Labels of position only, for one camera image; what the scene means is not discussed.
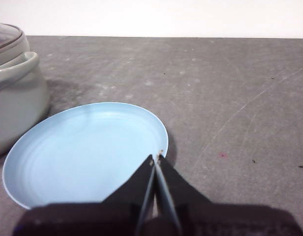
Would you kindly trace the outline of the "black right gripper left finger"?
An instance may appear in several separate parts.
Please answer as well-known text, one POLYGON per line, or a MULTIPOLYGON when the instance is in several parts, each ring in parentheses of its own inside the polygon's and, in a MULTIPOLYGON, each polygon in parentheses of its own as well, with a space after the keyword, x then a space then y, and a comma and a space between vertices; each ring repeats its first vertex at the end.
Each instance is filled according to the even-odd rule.
POLYGON ((21 217, 15 235, 134 236, 149 211, 154 172, 154 160, 149 155, 104 201, 34 207, 21 217))

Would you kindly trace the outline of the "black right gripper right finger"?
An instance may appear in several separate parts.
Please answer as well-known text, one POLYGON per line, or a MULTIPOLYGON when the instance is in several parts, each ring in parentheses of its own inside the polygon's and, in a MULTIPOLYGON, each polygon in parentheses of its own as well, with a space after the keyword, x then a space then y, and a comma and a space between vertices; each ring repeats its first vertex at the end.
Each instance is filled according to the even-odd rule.
POLYGON ((162 156, 155 162, 161 214, 180 236, 302 236, 291 213, 265 205, 219 204, 190 185, 162 156))

